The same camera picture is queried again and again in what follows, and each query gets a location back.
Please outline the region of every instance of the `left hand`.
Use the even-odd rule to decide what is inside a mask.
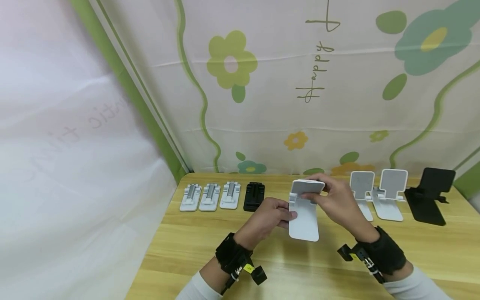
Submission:
[[[243,248],[253,250],[266,239],[276,226],[288,228],[288,221],[297,217],[296,212],[288,211],[288,202],[265,198],[248,221],[233,236]]]

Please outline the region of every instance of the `fabric backdrop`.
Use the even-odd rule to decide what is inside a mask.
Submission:
[[[478,190],[480,1],[90,3],[196,172],[437,167]]]
[[[0,24],[0,299],[123,299],[175,180],[70,3]]]

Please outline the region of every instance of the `hand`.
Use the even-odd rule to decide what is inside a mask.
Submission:
[[[372,243],[380,238],[378,231],[363,216],[348,182],[338,180],[323,173],[306,179],[323,181],[327,196],[305,193],[302,198],[317,202],[327,216],[348,230],[357,240]]]
[[[296,212],[288,211],[288,202],[265,198],[245,225],[233,236],[235,242],[243,248],[253,250],[258,243],[266,239],[276,226],[288,228],[288,221],[297,217]]]

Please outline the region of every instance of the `green curtain edge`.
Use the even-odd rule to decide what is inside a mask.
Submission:
[[[88,0],[70,0],[73,8],[82,20],[88,33],[92,37],[96,46],[102,53],[103,57],[112,68],[123,90],[126,92],[130,101],[135,105],[137,111],[142,116],[148,131],[155,140],[158,148],[165,157],[168,168],[173,174],[177,184],[187,172],[183,169],[180,160],[168,143],[162,129],[157,124],[145,100],[138,91],[115,47],[111,43],[107,33],[105,32],[100,20],[98,19],[92,5]]]
[[[456,189],[466,198],[471,199],[480,191],[480,161],[454,182]]]

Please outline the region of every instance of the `finger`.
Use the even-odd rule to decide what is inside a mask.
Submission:
[[[284,221],[290,221],[297,217],[297,212],[289,212],[287,209],[283,207],[279,207],[277,209],[280,212],[280,219]]]
[[[275,208],[283,207],[283,208],[288,210],[288,202],[287,201],[277,199],[277,198],[272,198],[272,197],[268,197],[267,199],[269,199],[269,201],[271,201],[274,204]]]
[[[315,201],[320,207],[322,207],[327,201],[328,198],[319,194],[315,194],[313,192],[306,192],[301,196],[303,199],[308,199],[310,201]]]
[[[285,228],[285,229],[288,229],[288,222],[287,221],[284,221],[284,220],[281,220],[278,225],[278,227],[281,227],[281,228]]]
[[[316,181],[322,181],[325,183],[325,188],[324,191],[328,192],[331,188],[333,188],[337,184],[337,180],[333,177],[328,176],[327,174],[324,173],[317,173],[308,176],[305,179],[309,180],[316,180]]]

